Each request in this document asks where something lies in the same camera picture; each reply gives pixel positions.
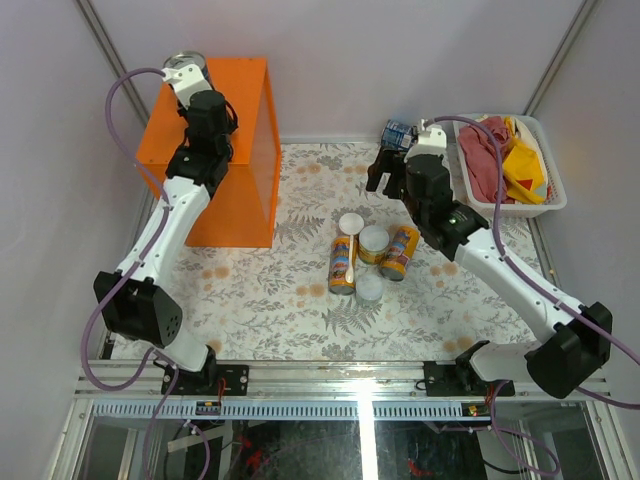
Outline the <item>orange wooden box shelf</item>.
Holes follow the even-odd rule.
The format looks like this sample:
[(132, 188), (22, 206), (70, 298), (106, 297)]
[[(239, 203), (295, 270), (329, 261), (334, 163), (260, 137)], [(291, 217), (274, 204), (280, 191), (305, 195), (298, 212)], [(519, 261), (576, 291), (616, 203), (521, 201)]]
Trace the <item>orange wooden box shelf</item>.
[[(270, 248), (282, 152), (267, 61), (209, 58), (206, 63), (213, 87), (235, 110), (239, 127), (231, 135), (229, 171), (195, 221), (186, 246)], [(136, 154), (160, 182), (186, 126), (178, 113), (178, 99), (165, 83)]]

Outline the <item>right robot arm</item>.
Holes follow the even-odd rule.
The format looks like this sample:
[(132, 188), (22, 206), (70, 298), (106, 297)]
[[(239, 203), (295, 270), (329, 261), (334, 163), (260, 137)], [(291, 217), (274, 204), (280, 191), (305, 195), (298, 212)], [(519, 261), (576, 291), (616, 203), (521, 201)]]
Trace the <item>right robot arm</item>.
[(454, 199), (442, 156), (407, 157), (383, 147), (367, 175), (369, 192), (387, 175), (384, 195), (404, 204), (425, 243), (485, 282), (536, 338), (520, 344), (480, 341), (466, 350), (455, 372), (463, 392), (478, 394), (498, 380), (531, 380), (564, 399), (609, 360), (611, 312), (565, 294), (499, 246), (488, 221)]

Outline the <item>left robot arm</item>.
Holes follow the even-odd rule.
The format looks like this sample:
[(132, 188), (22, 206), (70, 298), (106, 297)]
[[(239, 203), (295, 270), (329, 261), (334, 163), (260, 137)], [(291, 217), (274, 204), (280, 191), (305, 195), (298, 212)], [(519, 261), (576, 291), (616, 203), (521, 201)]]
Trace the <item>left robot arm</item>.
[(237, 120), (216, 90), (193, 94), (185, 119), (185, 138), (167, 166), (152, 216), (115, 272), (97, 275), (94, 291), (110, 331), (160, 350), (185, 371), (186, 385), (204, 395), (217, 387), (219, 371), (209, 364), (208, 347), (184, 327), (182, 309), (166, 288), (180, 249), (229, 170)]

